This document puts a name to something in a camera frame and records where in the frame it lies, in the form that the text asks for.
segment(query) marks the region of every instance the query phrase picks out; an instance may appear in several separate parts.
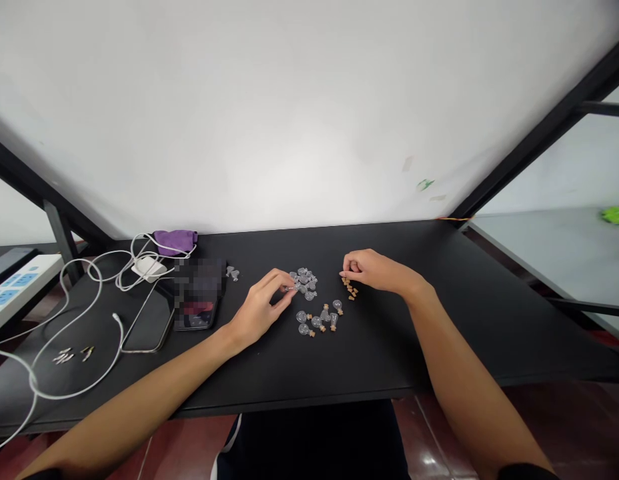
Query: power strip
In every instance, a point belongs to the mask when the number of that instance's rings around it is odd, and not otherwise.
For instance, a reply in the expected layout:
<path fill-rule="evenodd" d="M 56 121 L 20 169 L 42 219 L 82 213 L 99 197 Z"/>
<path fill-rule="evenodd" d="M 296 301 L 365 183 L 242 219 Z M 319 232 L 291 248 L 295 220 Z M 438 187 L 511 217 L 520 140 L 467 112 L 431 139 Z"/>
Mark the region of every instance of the power strip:
<path fill-rule="evenodd" d="M 37 255 L 0 284 L 0 327 L 63 268 L 59 254 Z"/>

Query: hand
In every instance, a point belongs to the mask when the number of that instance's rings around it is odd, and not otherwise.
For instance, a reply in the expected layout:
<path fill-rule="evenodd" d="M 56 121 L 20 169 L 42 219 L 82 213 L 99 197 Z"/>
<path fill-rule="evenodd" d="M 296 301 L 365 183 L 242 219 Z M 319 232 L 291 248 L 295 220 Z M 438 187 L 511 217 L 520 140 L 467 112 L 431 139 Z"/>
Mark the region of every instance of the hand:
<path fill-rule="evenodd" d="M 343 260 L 340 275 L 377 290 L 397 293 L 404 299 L 434 293 L 434 288 L 414 270 L 372 249 L 349 252 Z"/>
<path fill-rule="evenodd" d="M 277 290 L 285 291 L 285 287 L 293 286 L 294 280 L 289 273 L 274 269 L 249 288 L 245 302 L 226 325 L 239 351 L 256 342 L 278 320 L 291 303 L 296 290 L 288 291 L 276 305 L 269 304 L 271 296 Z"/>

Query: left hand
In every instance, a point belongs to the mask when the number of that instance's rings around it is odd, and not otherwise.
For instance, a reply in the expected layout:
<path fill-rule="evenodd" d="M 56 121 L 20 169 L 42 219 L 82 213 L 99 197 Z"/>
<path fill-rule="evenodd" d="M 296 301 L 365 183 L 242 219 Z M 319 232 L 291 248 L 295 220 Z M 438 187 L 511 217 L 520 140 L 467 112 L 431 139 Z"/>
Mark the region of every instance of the left hand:
<path fill-rule="evenodd" d="M 294 280 L 289 273 L 273 269 L 249 288 L 245 302 L 226 325 L 240 350 L 255 343 L 278 320 L 296 295 L 296 290 L 288 291 L 276 305 L 269 304 L 272 295 L 277 290 L 285 291 L 285 287 L 293 286 Z"/>

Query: white wall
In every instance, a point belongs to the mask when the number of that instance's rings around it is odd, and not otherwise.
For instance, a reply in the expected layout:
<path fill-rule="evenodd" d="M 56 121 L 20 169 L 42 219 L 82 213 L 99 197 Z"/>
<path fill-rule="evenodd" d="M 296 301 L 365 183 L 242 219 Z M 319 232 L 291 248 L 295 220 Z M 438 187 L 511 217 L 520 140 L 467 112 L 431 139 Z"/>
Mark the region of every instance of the white wall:
<path fill-rule="evenodd" d="M 606 99 L 619 103 L 619 88 Z M 587 115 L 479 215 L 619 205 L 619 118 Z"/>
<path fill-rule="evenodd" d="M 2 0 L 0 140 L 116 237 L 426 219 L 618 40 L 619 0 Z"/>
<path fill-rule="evenodd" d="M 0 245 L 53 241 L 45 212 L 0 179 Z"/>

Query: charging cable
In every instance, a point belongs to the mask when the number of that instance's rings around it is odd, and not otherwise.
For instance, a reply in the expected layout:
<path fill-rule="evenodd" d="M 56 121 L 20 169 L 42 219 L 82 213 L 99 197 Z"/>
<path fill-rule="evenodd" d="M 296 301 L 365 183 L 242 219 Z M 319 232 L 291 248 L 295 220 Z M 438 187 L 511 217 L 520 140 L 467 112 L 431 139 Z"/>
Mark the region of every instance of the charging cable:
<path fill-rule="evenodd" d="M 148 240 L 145 242 L 145 245 L 141 248 L 141 252 L 136 255 L 134 253 L 134 242 L 139 238 L 139 237 L 147 237 Z M 49 393 L 45 393 L 43 391 L 41 391 L 39 389 L 38 386 L 38 378 L 36 377 L 36 373 L 34 372 L 34 368 L 36 366 L 36 363 L 38 362 L 40 356 L 43 354 L 43 352 L 45 351 L 45 349 L 54 341 L 56 340 L 56 338 L 62 333 L 64 332 L 66 329 L 68 329 L 70 326 L 72 326 L 74 324 L 74 322 L 76 322 L 76 320 L 80 319 L 82 316 L 84 316 L 84 314 L 86 314 L 89 310 L 91 310 L 91 308 L 94 306 L 94 304 L 98 301 L 98 298 L 100 298 L 101 296 L 101 292 L 103 290 L 103 284 L 105 282 L 114 280 L 116 287 L 118 289 L 120 289 L 121 291 L 129 291 L 132 288 L 134 288 L 136 285 L 138 285 L 139 283 L 141 283 L 143 280 L 145 280 L 146 277 L 162 277 L 164 275 L 167 275 L 168 273 L 172 272 L 174 270 L 174 268 L 165 271 L 163 273 L 160 274 L 154 274 L 154 275 L 150 275 L 148 271 L 144 271 L 141 272 L 143 274 L 143 276 L 141 276 L 138 280 L 134 281 L 131 285 L 123 285 L 122 283 L 122 277 L 123 274 L 131 268 L 132 265 L 135 264 L 135 262 L 137 262 L 139 259 L 141 258 L 145 258 L 145 257 L 152 257 L 155 260 L 156 259 L 164 259 L 164 258 L 173 258 L 170 257 L 168 255 L 159 255 L 156 252 L 151 252 L 151 251 L 144 251 L 145 247 L 147 246 L 147 244 L 152 241 L 154 242 L 158 247 L 167 249 L 167 250 L 172 250 L 178 253 L 181 253 L 183 255 L 185 255 L 185 257 L 178 257 L 178 258 L 182 258 L 182 259 L 189 259 L 191 257 L 192 252 L 194 252 L 194 250 L 196 250 L 196 244 L 193 246 L 193 249 L 189 252 L 186 251 L 182 251 L 179 249 L 175 249 L 172 247 L 166 247 L 164 245 L 159 244 L 156 240 L 154 240 L 154 238 L 149 235 L 148 233 L 139 233 L 138 235 L 136 235 L 132 241 L 131 241 L 131 245 L 129 250 L 113 250 L 113 251 L 109 251 L 109 252 L 105 252 L 101 255 L 99 255 L 98 257 L 94 258 L 94 260 L 86 260 L 86 259 L 74 259 L 74 260 L 70 260 L 68 261 L 66 264 L 63 265 L 63 268 L 61 269 L 61 272 L 59 274 L 59 279 L 60 279 L 60 284 L 61 284 L 61 288 L 63 289 L 63 292 L 65 293 L 65 304 L 63 305 L 63 307 L 56 312 L 56 314 L 52 315 L 50 318 L 48 318 L 47 320 L 45 320 L 44 322 L 36 325 L 34 328 L 30 328 L 29 330 L 26 330 L 22 333 L 19 333 L 18 335 L 14 335 L 13 337 L 10 337 L 6 340 L 2 340 L 0 341 L 0 345 L 2 345 L 3 343 L 6 343 L 8 341 L 14 340 L 18 337 L 22 337 L 23 335 L 26 335 L 28 333 L 33 332 L 36 329 L 39 329 L 43 326 L 45 326 L 46 324 L 48 324 L 49 322 L 51 322 L 52 320 L 54 320 L 55 318 L 57 318 L 60 314 L 62 314 L 65 309 L 67 308 L 68 304 L 69 304 L 69 292 L 67 291 L 67 287 L 65 286 L 64 282 L 63 282 L 63 277 L 65 276 L 65 270 L 67 269 L 67 267 L 74 263 L 74 262 L 85 262 L 87 264 L 87 274 L 89 275 L 89 278 L 98 282 L 98 291 L 96 292 L 96 296 L 94 296 L 94 300 L 92 300 L 92 302 L 89 304 L 89 306 L 83 310 L 82 313 L 80 313 L 78 316 L 76 316 L 76 318 L 74 318 L 74 320 L 72 320 L 71 322 L 69 322 L 66 326 L 64 326 L 63 328 L 61 328 L 60 330 L 58 330 L 58 332 L 56 334 L 54 334 L 54 336 L 52 336 L 52 338 L 50 338 L 46 344 L 43 345 L 43 347 L 39 350 L 38 354 L 36 354 L 36 357 L 34 357 L 33 362 L 31 363 L 31 365 L 29 365 L 25 360 L 23 360 L 22 358 L 20 358 L 18 355 L 15 355 L 13 353 L 8 353 L 6 351 L 2 351 L 0 350 L 0 355 L 10 358 L 12 360 L 16 360 L 18 363 L 20 363 L 25 370 L 27 370 L 28 374 L 29 374 L 29 389 L 32 391 L 33 394 L 33 399 L 31 402 L 31 408 L 29 409 L 29 412 L 27 414 L 27 416 L 25 417 L 25 420 L 23 420 L 22 424 L 20 427 L 18 427 L 18 429 L 16 430 L 16 432 L 14 432 L 7 440 L 5 440 L 4 442 L 2 442 L 0 444 L 0 449 L 3 448 L 6 444 L 8 444 L 12 439 L 14 439 L 20 432 L 22 432 L 22 430 L 25 428 L 25 426 L 29 423 L 29 420 L 31 419 L 31 416 L 34 413 L 34 410 L 36 409 L 36 404 L 37 404 L 37 400 L 38 397 L 40 398 L 44 398 L 44 399 L 48 399 L 48 400 L 66 400 L 66 399 L 70 399 L 70 398 L 74 398 L 77 397 L 78 395 L 82 395 L 83 393 L 85 393 L 86 391 L 91 390 L 92 388 L 94 388 L 96 385 L 98 385 L 111 371 L 112 368 L 114 368 L 114 365 L 116 364 L 116 362 L 118 361 L 118 358 L 121 355 L 121 350 L 123 348 L 123 339 L 125 338 L 125 333 L 123 331 L 123 323 L 121 322 L 121 319 L 119 318 L 119 316 L 116 313 L 112 313 L 112 318 L 114 319 L 114 321 L 118 324 L 119 330 L 120 330 L 120 340 L 118 343 L 118 348 L 116 349 L 116 355 L 114 356 L 114 359 L 112 360 L 111 364 L 109 365 L 109 367 L 107 368 L 107 370 L 105 370 L 105 373 L 102 374 L 98 380 L 94 381 L 90 386 L 85 387 L 84 389 L 78 391 L 78 392 L 74 392 L 74 393 L 68 393 L 67 395 L 51 395 Z M 119 273 L 116 273 L 114 276 L 110 277 L 110 278 L 106 278 L 103 279 L 103 276 L 101 274 L 100 269 L 96 266 L 96 262 L 103 258 L 106 255 L 109 255 L 111 253 L 128 253 L 129 256 L 131 257 L 130 260 L 125 264 L 125 266 L 121 269 L 121 271 Z M 92 274 L 92 269 L 94 269 L 94 271 L 96 272 L 96 277 L 94 277 L 94 275 Z"/>
<path fill-rule="evenodd" d="M 138 255 L 136 255 L 134 253 L 134 243 L 136 242 L 136 240 L 140 237 L 147 237 L 148 240 L 145 242 L 145 244 L 143 245 L 143 247 L 141 248 L 140 253 L 138 253 Z M 109 252 L 105 252 L 102 255 L 99 255 L 98 257 L 94 258 L 94 263 L 98 262 L 98 260 L 100 260 L 101 258 L 105 257 L 106 255 L 110 255 L 112 253 L 128 253 L 130 256 L 129 261 L 125 264 L 125 266 L 121 269 L 121 271 L 119 273 L 116 273 L 115 275 L 111 276 L 110 278 L 106 278 L 103 281 L 104 282 L 108 282 L 111 280 L 114 280 L 114 283 L 116 284 L 116 287 L 120 290 L 120 291 L 129 291 L 132 288 L 134 288 L 136 285 L 138 285 L 139 283 L 142 283 L 143 280 L 145 280 L 147 277 L 152 277 L 152 278 L 159 278 L 159 277 L 163 277 L 164 275 L 167 275 L 168 273 L 171 273 L 174 268 L 172 267 L 170 270 L 164 271 L 162 273 L 155 273 L 152 274 L 150 273 L 151 271 L 151 264 L 147 267 L 146 270 L 141 271 L 140 273 L 142 274 L 136 281 L 134 281 L 131 285 L 123 285 L 123 274 L 129 270 L 130 268 L 132 268 L 132 266 L 137 265 L 138 268 L 138 261 L 142 258 L 146 258 L 146 257 L 150 257 L 153 258 L 155 261 L 158 261 L 158 259 L 165 259 L 165 258 L 175 258 L 172 257 L 170 255 L 159 255 L 156 252 L 152 252 L 152 251 L 144 251 L 145 247 L 147 246 L 147 244 L 152 241 L 154 242 L 154 244 L 156 244 L 158 247 L 167 249 L 167 250 L 172 250 L 178 253 L 181 253 L 182 255 L 185 255 L 184 257 L 176 257 L 176 258 L 180 258 L 183 260 L 189 259 L 191 257 L 192 252 L 194 252 L 194 250 L 196 250 L 196 244 L 194 244 L 193 249 L 191 249 L 191 251 L 186 252 L 183 250 L 179 250 L 179 249 L 175 249 L 172 247 L 166 247 L 165 245 L 161 245 L 160 243 L 158 243 L 156 240 L 154 240 L 154 238 L 148 234 L 148 233 L 139 233 L 138 235 L 136 235 L 132 240 L 131 240 L 131 245 L 129 246 L 129 250 L 112 250 Z M 89 275 L 89 278 L 91 278 L 94 281 L 97 281 L 91 274 L 91 266 L 87 269 L 87 274 Z"/>

